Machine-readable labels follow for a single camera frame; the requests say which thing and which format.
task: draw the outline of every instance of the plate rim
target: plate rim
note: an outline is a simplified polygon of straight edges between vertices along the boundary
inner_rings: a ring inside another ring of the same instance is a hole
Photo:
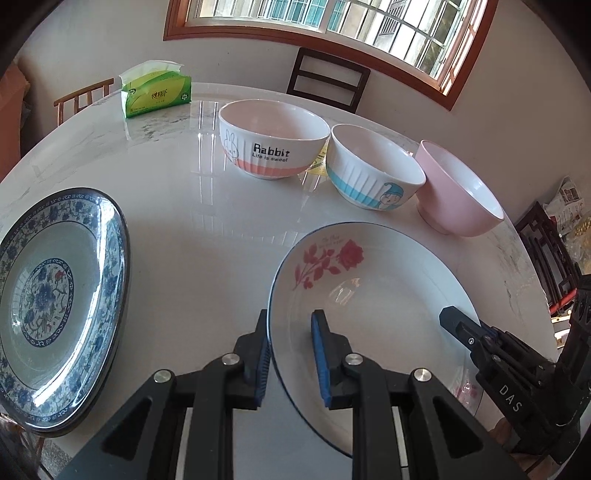
[[[4,391],[0,389],[0,403],[2,404],[3,408],[6,409],[9,416],[16,420],[20,425],[26,425],[27,429],[30,430],[32,433],[40,434],[45,437],[59,437],[71,432],[86,418],[91,407],[98,399],[99,393],[101,392],[105,384],[106,378],[111,371],[113,359],[115,357],[119,340],[121,337],[122,324],[123,319],[125,318],[125,312],[127,307],[127,295],[129,292],[129,276],[131,273],[131,243],[129,240],[129,229],[123,211],[121,211],[119,205],[113,200],[113,198],[110,197],[110,195],[92,187],[72,187],[69,189],[60,190],[58,192],[52,193],[44,197],[43,199],[33,204],[8,229],[8,232],[6,233],[6,235],[4,235],[2,241],[0,242],[0,252],[6,250],[8,244],[12,241],[14,235],[19,231],[20,227],[24,224],[25,220],[27,220],[28,217],[35,212],[35,210],[37,210],[42,205],[51,203],[52,201],[53,203],[55,203],[57,199],[68,194],[90,194],[92,196],[102,197],[115,208],[115,211],[117,212],[117,215],[119,216],[119,219],[121,221],[121,235],[123,237],[121,245],[125,261],[123,269],[124,278],[122,282],[121,302],[118,306],[119,311],[115,315],[115,326],[113,329],[113,336],[111,341],[109,342],[109,347],[107,349],[107,353],[105,355],[103,363],[99,368],[99,373],[96,379],[94,380],[92,386],[89,388],[86,398],[68,417],[64,418],[60,422],[50,427],[39,427],[34,424],[31,424],[22,415],[22,413],[12,405],[12,402],[10,402],[6,398],[6,396],[4,395]]]
[[[462,286],[462,284],[460,283],[460,281],[457,279],[457,277],[454,275],[454,273],[451,271],[451,269],[443,262],[443,260],[441,260],[435,253],[433,253],[430,249],[428,249],[425,245],[423,245],[422,243],[418,242],[417,240],[415,240],[414,238],[412,238],[411,236],[407,235],[406,233],[403,233],[399,230],[396,230],[395,228],[391,227],[391,226],[386,226],[386,225],[382,225],[381,223],[375,223],[375,222],[355,222],[355,221],[350,221],[350,222],[336,222],[336,223],[328,223],[327,225],[323,225],[321,227],[318,227],[314,230],[312,230],[311,232],[307,233],[306,235],[304,235],[302,238],[300,238],[300,240],[293,246],[290,248],[290,250],[286,253],[285,257],[283,258],[283,260],[281,260],[281,263],[279,264],[279,267],[277,268],[277,271],[275,272],[275,275],[273,276],[273,284],[271,286],[271,289],[269,291],[269,300],[267,302],[267,342],[269,343],[269,349],[271,350],[271,361],[273,363],[273,368],[275,369],[275,373],[277,375],[277,378],[279,379],[279,382],[283,388],[283,391],[285,392],[285,394],[287,395],[287,398],[289,399],[290,403],[293,405],[295,411],[298,413],[298,415],[302,418],[302,420],[304,420],[304,422],[306,422],[306,425],[308,425],[308,427],[310,427],[312,429],[312,431],[318,435],[319,438],[321,438],[322,441],[324,441],[326,444],[328,444],[330,447],[334,448],[337,452],[342,453],[343,455],[345,455],[346,457],[349,458],[353,458],[353,455],[351,453],[345,452],[342,448],[336,446],[334,443],[332,443],[328,438],[326,438],[324,435],[322,435],[308,420],[306,417],[304,417],[304,414],[300,411],[300,409],[298,408],[298,406],[296,405],[296,402],[294,401],[294,399],[292,398],[292,396],[290,395],[289,391],[287,390],[287,387],[285,386],[285,382],[283,381],[283,377],[281,376],[281,373],[279,371],[279,368],[277,367],[277,359],[275,358],[275,350],[273,348],[273,341],[272,341],[272,336],[271,336],[271,299],[273,297],[273,292],[275,290],[275,286],[277,285],[277,277],[279,275],[279,272],[281,271],[283,265],[285,264],[287,257],[289,257],[291,251],[296,247],[296,245],[298,245],[300,242],[302,242],[305,238],[309,237],[310,235],[313,235],[314,233],[318,232],[319,230],[322,230],[324,228],[328,228],[331,226],[337,226],[337,225],[350,225],[350,224],[355,224],[355,225],[375,225],[375,226],[379,226],[379,227],[383,227],[386,228],[388,230],[393,230],[396,233],[399,233],[400,235],[404,235],[407,238],[410,238],[412,241],[418,243],[419,245],[421,245],[423,248],[425,248],[427,251],[431,252],[432,255],[434,255],[441,263],[443,263],[443,265],[449,270],[449,273],[453,276],[453,278],[456,279],[456,281],[458,282],[459,286],[462,287],[462,289],[464,290],[464,292],[466,293],[468,300],[470,300],[470,303],[472,303],[472,300],[470,299],[470,296],[468,295],[468,293],[466,292],[466,290],[464,289],[464,287]],[[478,318],[478,312],[476,311],[476,308],[474,308],[474,311],[476,312],[476,317],[478,322],[480,323],[480,318]],[[478,412],[478,409],[480,408],[480,405],[482,405],[482,397],[483,395],[480,397],[480,402],[478,402],[478,408],[476,409],[476,412]]]

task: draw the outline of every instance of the white marble table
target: white marble table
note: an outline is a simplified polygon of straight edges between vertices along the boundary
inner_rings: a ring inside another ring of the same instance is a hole
[[[455,274],[481,319],[556,360],[544,293],[508,220],[479,238],[444,236],[420,218],[415,199],[393,212],[369,212],[343,200],[325,177],[247,176],[225,160],[216,132],[219,108],[244,98],[286,100],[331,126],[358,124],[409,151],[417,149],[400,134],[326,105],[205,83],[193,84],[190,105],[129,120],[115,92],[43,139],[0,185],[0,235],[45,196],[87,186],[120,205],[132,247],[119,351],[87,419],[56,440],[68,454],[74,455],[155,370],[183,374],[230,351],[266,308],[273,276],[290,247],[313,229],[338,221],[381,223],[425,245]],[[491,428],[499,417],[484,398],[477,418]],[[350,459],[306,426],[274,373],[262,409],[236,412],[234,433],[237,479],[350,477]]]

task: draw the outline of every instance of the bowl with blue stripes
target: bowl with blue stripes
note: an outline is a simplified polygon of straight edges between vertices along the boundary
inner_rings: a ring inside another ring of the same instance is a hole
[[[368,210],[394,210],[427,178],[402,147],[376,132],[339,124],[331,130],[326,171],[339,193]]]

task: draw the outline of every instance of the wall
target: wall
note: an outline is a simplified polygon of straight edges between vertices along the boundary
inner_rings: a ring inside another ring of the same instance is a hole
[[[24,142],[56,125],[53,100],[148,59],[174,60],[197,82],[285,91],[297,47],[257,40],[162,41],[168,0],[64,0],[22,48],[35,110]],[[462,158],[513,221],[571,175],[591,205],[591,92],[550,30],[519,0],[501,0],[451,112],[372,72],[358,114]]]

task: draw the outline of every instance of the screw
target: screw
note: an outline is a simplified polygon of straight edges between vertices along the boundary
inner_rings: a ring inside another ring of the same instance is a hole
[[[236,365],[240,361],[240,357],[235,353],[226,353],[222,357],[222,363],[224,365]]]
[[[428,382],[431,380],[431,372],[426,368],[417,368],[414,371],[414,378],[416,378],[419,382]]]
[[[350,353],[345,357],[347,365],[360,365],[363,363],[363,357],[358,353]]]
[[[166,383],[172,378],[172,374],[168,370],[158,370],[154,374],[154,381],[156,383]]]

